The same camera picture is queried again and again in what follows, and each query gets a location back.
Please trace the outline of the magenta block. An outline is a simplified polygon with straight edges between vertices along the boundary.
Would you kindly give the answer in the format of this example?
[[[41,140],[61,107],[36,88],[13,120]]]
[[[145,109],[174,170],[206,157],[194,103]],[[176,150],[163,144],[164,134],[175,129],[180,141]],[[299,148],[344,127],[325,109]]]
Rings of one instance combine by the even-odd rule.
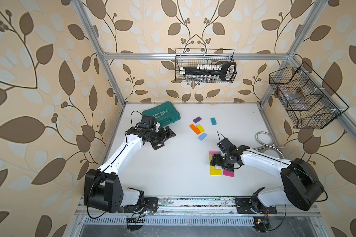
[[[227,177],[234,177],[234,172],[223,170],[223,175]]]

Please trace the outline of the long yellow-green block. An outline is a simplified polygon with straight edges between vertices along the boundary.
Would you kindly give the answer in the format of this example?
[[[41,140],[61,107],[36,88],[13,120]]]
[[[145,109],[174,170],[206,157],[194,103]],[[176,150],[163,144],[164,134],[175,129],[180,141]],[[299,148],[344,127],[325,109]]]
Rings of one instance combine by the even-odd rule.
[[[212,156],[212,155],[210,155],[210,156],[209,156],[209,165],[210,165],[210,170],[214,170],[214,169],[215,169],[215,167],[211,165],[212,158],[213,158],[213,156]]]

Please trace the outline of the pink block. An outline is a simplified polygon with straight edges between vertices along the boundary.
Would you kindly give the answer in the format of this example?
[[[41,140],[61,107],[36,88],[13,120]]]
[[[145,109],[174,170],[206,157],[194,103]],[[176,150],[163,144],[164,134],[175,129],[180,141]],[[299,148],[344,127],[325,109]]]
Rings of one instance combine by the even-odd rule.
[[[209,151],[209,156],[217,155],[217,154],[222,154],[221,151]]]

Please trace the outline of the light blue block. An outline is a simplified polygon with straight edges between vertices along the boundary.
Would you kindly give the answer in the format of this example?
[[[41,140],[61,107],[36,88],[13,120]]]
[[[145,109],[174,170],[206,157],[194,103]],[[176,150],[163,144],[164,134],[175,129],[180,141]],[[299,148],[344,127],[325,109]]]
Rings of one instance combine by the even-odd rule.
[[[201,133],[199,136],[198,136],[198,139],[200,141],[203,141],[205,138],[207,137],[207,134],[205,132]]]

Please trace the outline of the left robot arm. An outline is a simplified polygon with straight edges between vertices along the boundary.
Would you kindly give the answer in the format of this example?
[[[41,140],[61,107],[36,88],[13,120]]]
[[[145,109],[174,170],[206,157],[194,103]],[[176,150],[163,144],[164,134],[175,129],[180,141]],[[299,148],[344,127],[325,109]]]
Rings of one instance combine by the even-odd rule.
[[[176,134],[168,127],[160,127],[157,119],[143,115],[141,121],[125,131],[125,140],[117,151],[98,169],[90,169],[85,176],[84,205],[105,213],[116,213],[121,208],[130,212],[145,207],[144,192],[134,188],[123,189],[120,174],[131,159],[150,143],[154,150]]]

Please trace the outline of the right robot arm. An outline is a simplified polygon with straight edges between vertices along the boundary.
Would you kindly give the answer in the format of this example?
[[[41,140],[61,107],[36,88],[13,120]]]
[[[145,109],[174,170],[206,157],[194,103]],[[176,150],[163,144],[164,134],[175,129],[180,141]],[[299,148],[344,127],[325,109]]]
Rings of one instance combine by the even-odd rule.
[[[307,211],[325,192],[310,165],[301,159],[293,161],[275,158],[260,153],[249,146],[235,146],[227,138],[217,143],[219,154],[212,155],[210,165],[219,166],[225,171],[236,170],[235,164],[262,170],[282,181],[281,186],[261,187],[255,191],[242,207],[256,214],[269,207],[292,204]]]

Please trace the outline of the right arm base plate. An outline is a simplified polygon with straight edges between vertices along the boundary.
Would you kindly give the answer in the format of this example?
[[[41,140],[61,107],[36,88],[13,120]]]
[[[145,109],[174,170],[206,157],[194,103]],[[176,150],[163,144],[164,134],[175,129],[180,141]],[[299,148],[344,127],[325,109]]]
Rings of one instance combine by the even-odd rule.
[[[277,214],[275,207],[266,207],[257,198],[239,197],[234,201],[238,214]]]

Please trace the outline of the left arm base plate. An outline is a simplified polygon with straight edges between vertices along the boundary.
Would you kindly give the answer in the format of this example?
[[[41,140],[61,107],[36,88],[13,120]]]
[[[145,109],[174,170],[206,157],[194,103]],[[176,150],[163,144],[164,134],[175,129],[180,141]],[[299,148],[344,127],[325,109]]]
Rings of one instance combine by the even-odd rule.
[[[157,197],[141,197],[136,205],[127,205],[120,207],[119,213],[139,213],[146,212],[148,215],[154,215],[158,209]]]

